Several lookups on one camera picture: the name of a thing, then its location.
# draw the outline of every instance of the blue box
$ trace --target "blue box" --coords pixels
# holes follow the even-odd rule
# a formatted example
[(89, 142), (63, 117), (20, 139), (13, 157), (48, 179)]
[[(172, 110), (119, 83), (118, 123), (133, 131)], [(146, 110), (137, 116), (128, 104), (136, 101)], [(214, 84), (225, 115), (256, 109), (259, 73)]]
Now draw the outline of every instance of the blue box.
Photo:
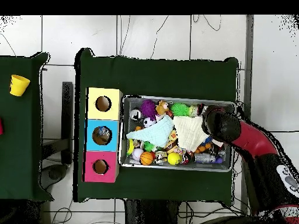
[[(92, 133), (96, 127), (105, 126), (111, 130), (112, 139), (106, 145), (98, 145), (92, 139)], [(86, 151), (117, 151), (119, 121), (114, 120), (88, 120)]]

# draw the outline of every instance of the light blue cloth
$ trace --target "light blue cloth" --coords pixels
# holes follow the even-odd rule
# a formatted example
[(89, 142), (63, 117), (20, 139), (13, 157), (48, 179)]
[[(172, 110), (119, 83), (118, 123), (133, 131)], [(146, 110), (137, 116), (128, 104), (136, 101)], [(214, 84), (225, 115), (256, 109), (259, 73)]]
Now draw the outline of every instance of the light blue cloth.
[(137, 139), (148, 141), (158, 147), (165, 147), (168, 142), (168, 137), (173, 130), (173, 122), (170, 116), (166, 115), (163, 119), (148, 128), (139, 131), (132, 131), (127, 134), (128, 139)]

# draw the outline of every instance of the green spiky ball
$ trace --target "green spiky ball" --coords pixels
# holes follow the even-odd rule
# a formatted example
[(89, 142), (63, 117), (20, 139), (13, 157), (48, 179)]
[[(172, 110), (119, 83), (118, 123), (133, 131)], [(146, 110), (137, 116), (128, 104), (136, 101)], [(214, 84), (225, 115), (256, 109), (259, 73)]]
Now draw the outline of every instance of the green spiky ball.
[(189, 116), (189, 108), (183, 103), (175, 103), (171, 107), (174, 116)]
[(151, 152), (152, 149), (154, 148), (154, 144), (151, 144), (150, 142), (146, 141), (144, 142), (144, 149), (147, 151), (147, 152)]

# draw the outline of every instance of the yellow cup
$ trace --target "yellow cup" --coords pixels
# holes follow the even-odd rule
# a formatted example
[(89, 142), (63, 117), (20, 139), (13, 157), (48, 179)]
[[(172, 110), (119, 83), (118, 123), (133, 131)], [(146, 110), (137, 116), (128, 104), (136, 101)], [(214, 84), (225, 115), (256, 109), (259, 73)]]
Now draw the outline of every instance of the yellow cup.
[(14, 96), (22, 96), (27, 89), (30, 80), (22, 76), (12, 75), (10, 93)]

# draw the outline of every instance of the purple spiky ball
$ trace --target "purple spiky ball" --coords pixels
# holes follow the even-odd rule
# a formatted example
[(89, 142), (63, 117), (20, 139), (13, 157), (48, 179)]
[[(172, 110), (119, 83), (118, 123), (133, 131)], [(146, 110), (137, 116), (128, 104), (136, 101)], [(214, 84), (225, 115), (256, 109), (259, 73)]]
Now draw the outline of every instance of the purple spiky ball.
[(140, 110), (142, 114), (149, 117), (151, 121), (156, 120), (156, 105), (152, 100), (144, 100)]

